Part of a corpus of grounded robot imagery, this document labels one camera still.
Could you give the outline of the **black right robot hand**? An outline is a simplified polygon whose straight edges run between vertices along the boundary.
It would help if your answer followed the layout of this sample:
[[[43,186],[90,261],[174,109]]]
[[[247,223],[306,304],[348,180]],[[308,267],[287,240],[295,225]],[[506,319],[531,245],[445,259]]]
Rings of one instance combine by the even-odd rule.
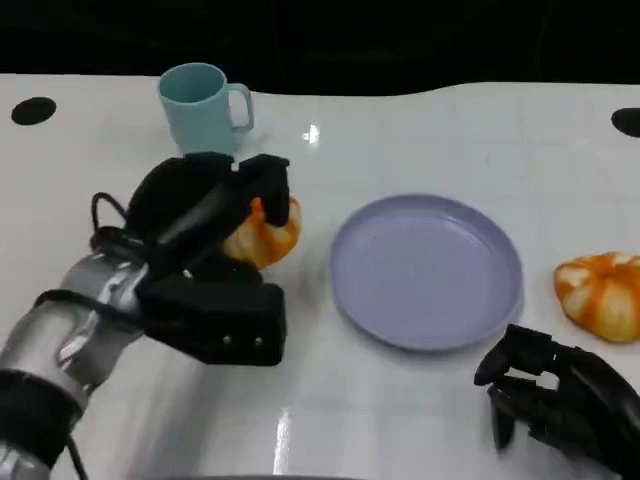
[[[541,443],[623,479],[639,477],[639,394],[598,355],[510,324],[474,384],[487,388],[497,451],[511,444],[520,421]]]

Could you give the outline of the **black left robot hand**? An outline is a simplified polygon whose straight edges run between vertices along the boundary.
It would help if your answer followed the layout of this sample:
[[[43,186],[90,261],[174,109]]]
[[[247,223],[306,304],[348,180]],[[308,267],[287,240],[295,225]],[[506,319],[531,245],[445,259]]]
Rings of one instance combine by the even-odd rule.
[[[232,236],[255,220],[260,229],[290,219],[287,159],[259,154],[236,163],[204,152],[169,158],[143,179],[128,208],[126,229],[149,250],[155,277],[189,272],[223,278],[234,270],[258,276],[273,250],[260,242],[234,247]]]

